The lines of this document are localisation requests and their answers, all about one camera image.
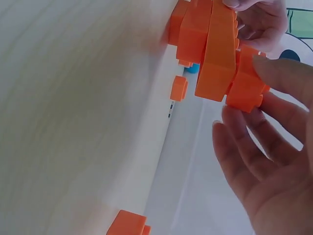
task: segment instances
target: white table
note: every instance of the white table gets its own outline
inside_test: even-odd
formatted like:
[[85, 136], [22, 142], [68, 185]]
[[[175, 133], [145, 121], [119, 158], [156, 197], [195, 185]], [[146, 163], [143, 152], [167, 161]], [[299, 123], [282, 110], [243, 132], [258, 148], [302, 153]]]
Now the white table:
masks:
[[103, 235], [143, 213], [182, 73], [175, 4], [0, 1], [0, 234]]

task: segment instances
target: toy brick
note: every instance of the toy brick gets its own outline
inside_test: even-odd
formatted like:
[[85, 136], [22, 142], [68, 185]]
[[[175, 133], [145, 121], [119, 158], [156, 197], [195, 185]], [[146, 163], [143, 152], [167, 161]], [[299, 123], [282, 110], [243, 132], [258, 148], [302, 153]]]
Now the toy brick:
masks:
[[190, 68], [193, 64], [188, 61], [179, 60], [178, 64], [185, 66], [186, 68]]
[[234, 12], [222, 0], [214, 0], [205, 58], [195, 95], [222, 101], [236, 72]]
[[181, 23], [176, 58], [199, 64], [207, 40], [212, 10], [211, 0], [191, 1]]
[[253, 56], [258, 54], [257, 50], [242, 46], [238, 72], [226, 99], [227, 105], [247, 113], [262, 104], [262, 93], [268, 88], [253, 67]]
[[182, 20], [186, 14], [187, 8], [190, 2], [179, 0], [172, 12], [170, 18], [170, 29], [169, 29], [169, 44], [177, 46], [179, 39], [179, 32]]
[[146, 217], [120, 210], [107, 235], [142, 235]]
[[149, 234], [150, 234], [150, 231], [151, 231], [151, 227], [146, 225], [146, 226], [143, 228], [142, 235], [149, 235]]
[[185, 99], [188, 81], [185, 77], [176, 76], [172, 86], [171, 100], [182, 101]]

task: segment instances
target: finger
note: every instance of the finger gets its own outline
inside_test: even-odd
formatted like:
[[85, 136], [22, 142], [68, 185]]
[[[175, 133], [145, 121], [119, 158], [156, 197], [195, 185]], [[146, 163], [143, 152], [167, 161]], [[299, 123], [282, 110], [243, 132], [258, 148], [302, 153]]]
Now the finger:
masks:
[[235, 8], [237, 11], [244, 11], [259, 1], [261, 0], [223, 0], [223, 3], [230, 8]]
[[262, 180], [277, 169], [277, 165], [269, 160], [252, 140], [241, 111], [226, 106], [223, 108], [222, 118], [244, 163], [257, 179]]
[[247, 195], [259, 182], [243, 162], [235, 142], [222, 123], [213, 125], [213, 146], [229, 186], [244, 203]]
[[253, 109], [250, 114], [243, 113], [243, 115], [249, 129], [275, 163], [288, 165], [299, 154], [267, 121], [262, 111]]
[[248, 40], [253, 34], [255, 34], [255, 31], [249, 25], [245, 25], [239, 30], [238, 38], [240, 40]]
[[245, 40], [243, 43], [259, 51], [269, 52], [277, 45], [282, 36], [283, 33], [277, 28], [268, 28], [259, 37], [249, 41]]
[[253, 63], [256, 72], [267, 85], [292, 95], [311, 108], [313, 67], [293, 60], [269, 60], [263, 56], [253, 57]]
[[277, 120], [290, 134], [301, 143], [306, 141], [308, 112], [298, 105], [278, 98], [268, 92], [263, 94], [261, 110]]

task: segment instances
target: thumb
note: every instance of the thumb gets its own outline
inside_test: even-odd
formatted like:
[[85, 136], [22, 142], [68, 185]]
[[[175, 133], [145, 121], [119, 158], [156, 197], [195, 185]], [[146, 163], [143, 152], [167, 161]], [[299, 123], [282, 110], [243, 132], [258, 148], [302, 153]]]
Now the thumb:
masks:
[[313, 104], [313, 67], [293, 60], [253, 58], [255, 71], [270, 87], [290, 94], [307, 108]]
[[237, 11], [244, 11], [261, 0], [223, 0], [223, 3]]

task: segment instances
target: orange building block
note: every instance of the orange building block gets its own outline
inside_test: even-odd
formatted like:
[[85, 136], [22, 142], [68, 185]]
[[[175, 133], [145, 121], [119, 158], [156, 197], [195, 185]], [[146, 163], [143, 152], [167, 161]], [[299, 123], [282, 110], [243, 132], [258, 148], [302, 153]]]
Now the orange building block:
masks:
[[151, 231], [151, 227], [145, 225], [145, 227], [143, 228], [142, 235], [149, 235], [149, 234], [150, 234], [150, 231]]
[[190, 2], [185, 0], [178, 0], [170, 18], [169, 43], [177, 46], [179, 39], [179, 32], [182, 20], [186, 14]]
[[179, 60], [178, 64], [179, 64], [179, 65], [183, 65], [183, 66], [185, 66], [186, 68], [189, 68], [189, 67], [191, 67], [191, 66], [193, 65], [193, 63], [187, 62], [187, 61], [184, 61], [184, 60]]
[[188, 81], [185, 77], [176, 76], [172, 86], [171, 100], [182, 101], [186, 97]]
[[236, 73], [235, 25], [236, 14], [213, 0], [211, 22], [207, 37], [205, 57], [199, 73], [195, 95], [222, 101]]
[[120, 210], [107, 235], [149, 235], [147, 233], [148, 228], [145, 228], [145, 223], [146, 217]]
[[253, 67], [253, 56], [258, 54], [257, 50], [242, 46], [238, 72], [226, 99], [227, 105], [247, 113], [250, 113], [254, 107], [260, 107], [263, 101], [262, 93], [269, 88], [259, 78]]
[[191, 1], [181, 23], [176, 58], [199, 64], [205, 49], [212, 10], [211, 0]]

